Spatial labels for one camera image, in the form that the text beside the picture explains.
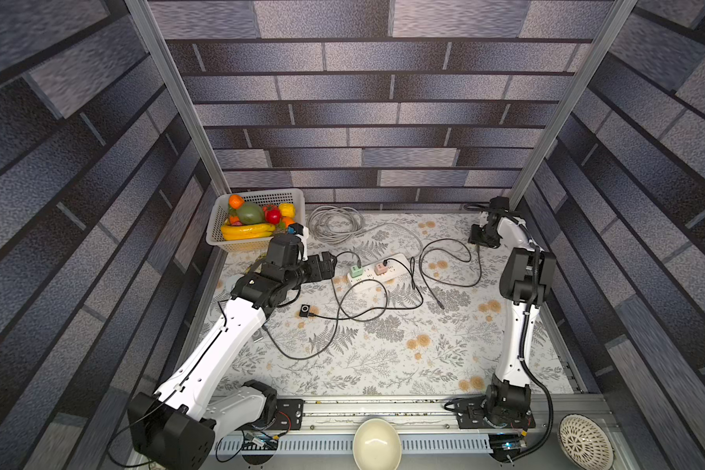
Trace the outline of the pink charger plug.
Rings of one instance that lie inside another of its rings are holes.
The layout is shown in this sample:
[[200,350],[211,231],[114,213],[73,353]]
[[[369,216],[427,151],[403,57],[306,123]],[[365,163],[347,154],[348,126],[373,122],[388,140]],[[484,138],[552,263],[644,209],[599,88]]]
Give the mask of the pink charger plug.
[[376,275],[383,275],[388,271],[388,266],[386,266],[385,262],[379,262],[379,264],[376,264],[374,266],[374,272]]

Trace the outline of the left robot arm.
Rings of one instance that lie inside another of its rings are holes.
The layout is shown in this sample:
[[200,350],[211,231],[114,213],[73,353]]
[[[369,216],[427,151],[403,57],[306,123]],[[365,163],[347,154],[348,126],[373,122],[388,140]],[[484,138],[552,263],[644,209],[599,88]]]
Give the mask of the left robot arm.
[[256,380],[228,397],[213,400],[224,374],[291,290],[330,280],[337,259],[310,255],[301,233],[273,237],[266,255],[239,277],[210,332],[152,395],[138,394],[128,405],[133,450],[166,469],[198,469],[218,437],[273,425],[276,389]]

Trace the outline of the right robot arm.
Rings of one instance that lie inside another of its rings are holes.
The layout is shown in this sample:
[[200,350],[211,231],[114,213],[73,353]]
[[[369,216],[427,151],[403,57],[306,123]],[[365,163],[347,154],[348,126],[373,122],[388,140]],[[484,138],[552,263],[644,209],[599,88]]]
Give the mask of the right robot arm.
[[499,293],[511,309],[505,317],[503,349],[482,405],[483,420],[495,429],[509,427],[526,432],[533,424],[532,388],[538,387],[546,398],[548,424],[538,442],[521,448],[520,437],[495,435],[490,438],[493,459],[501,464],[514,463],[537,452],[550,438],[554,417],[550,390],[532,372],[532,337],[540,314],[551,292],[556,257],[535,241],[519,213],[512,211],[507,197],[495,197],[487,206],[466,204],[470,212],[485,213],[483,225],[471,227],[468,242],[510,253],[501,279]]

